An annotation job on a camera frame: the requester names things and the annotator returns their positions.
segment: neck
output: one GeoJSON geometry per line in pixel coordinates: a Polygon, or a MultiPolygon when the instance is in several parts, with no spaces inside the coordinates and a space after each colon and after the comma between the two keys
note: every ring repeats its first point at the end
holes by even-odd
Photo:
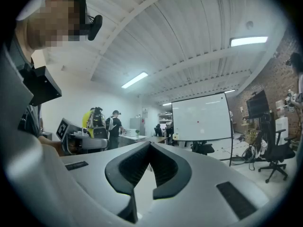
{"type": "Polygon", "coordinates": [[[31,26],[31,17],[17,21],[15,34],[20,44],[23,54],[31,61],[31,56],[35,50],[42,49],[39,41],[39,33],[35,33],[35,29],[31,26]]]}

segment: whiteboard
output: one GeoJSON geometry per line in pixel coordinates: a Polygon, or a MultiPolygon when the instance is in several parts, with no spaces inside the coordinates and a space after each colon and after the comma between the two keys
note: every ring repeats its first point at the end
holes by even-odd
{"type": "Polygon", "coordinates": [[[225,93],[172,103],[174,133],[179,140],[231,138],[231,121],[225,93]]]}

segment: white desk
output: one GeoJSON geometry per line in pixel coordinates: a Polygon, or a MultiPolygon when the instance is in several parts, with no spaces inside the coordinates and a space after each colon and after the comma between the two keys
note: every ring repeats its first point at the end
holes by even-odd
{"type": "Polygon", "coordinates": [[[146,138],[147,136],[144,135],[137,135],[137,136],[126,136],[126,135],[119,135],[119,147],[128,146],[134,144],[136,140],[141,140],[146,138]]]}

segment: wooden table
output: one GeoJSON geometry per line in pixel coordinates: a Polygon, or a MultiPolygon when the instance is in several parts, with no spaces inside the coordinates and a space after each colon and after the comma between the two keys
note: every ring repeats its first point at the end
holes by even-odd
{"type": "Polygon", "coordinates": [[[148,138],[144,138],[142,140],[137,140],[136,142],[150,141],[150,142],[154,142],[154,143],[161,143],[161,142],[165,141],[166,139],[168,139],[168,137],[151,136],[148,138]]]}

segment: chair base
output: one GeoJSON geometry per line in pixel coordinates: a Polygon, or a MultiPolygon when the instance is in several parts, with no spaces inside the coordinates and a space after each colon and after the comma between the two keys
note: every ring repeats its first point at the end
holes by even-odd
{"type": "Polygon", "coordinates": [[[286,181],[286,179],[287,179],[287,177],[288,177],[288,174],[287,174],[285,171],[283,171],[283,170],[281,169],[282,167],[283,167],[283,169],[285,170],[286,164],[280,164],[280,165],[279,165],[278,162],[270,162],[269,166],[261,167],[261,168],[259,168],[258,171],[261,172],[261,170],[272,169],[272,172],[271,172],[269,178],[265,180],[266,183],[269,182],[271,176],[273,175],[273,173],[274,173],[275,171],[280,172],[280,173],[284,176],[283,180],[286,181]]]}

